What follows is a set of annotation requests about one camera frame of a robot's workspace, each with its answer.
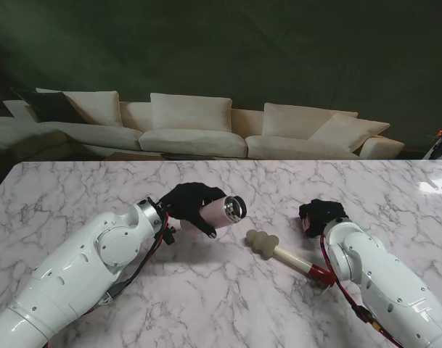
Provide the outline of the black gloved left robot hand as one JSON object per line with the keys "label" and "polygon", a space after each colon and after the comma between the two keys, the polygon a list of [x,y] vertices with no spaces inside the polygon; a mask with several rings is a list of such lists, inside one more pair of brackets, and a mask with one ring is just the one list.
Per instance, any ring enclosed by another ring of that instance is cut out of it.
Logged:
{"label": "black gloved left robot hand", "polygon": [[198,182],[180,183],[163,196],[158,204],[171,218],[188,221],[214,239],[217,237],[216,229],[201,216],[200,210],[225,196],[226,194],[218,187]]}

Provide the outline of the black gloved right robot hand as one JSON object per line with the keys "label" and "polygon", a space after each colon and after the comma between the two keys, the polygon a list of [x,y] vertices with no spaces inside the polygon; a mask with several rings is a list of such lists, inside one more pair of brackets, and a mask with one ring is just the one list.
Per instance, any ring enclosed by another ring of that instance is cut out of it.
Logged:
{"label": "black gloved right robot hand", "polygon": [[299,207],[299,218],[304,234],[312,239],[322,235],[331,222],[341,223],[348,216],[339,202],[312,199]]}

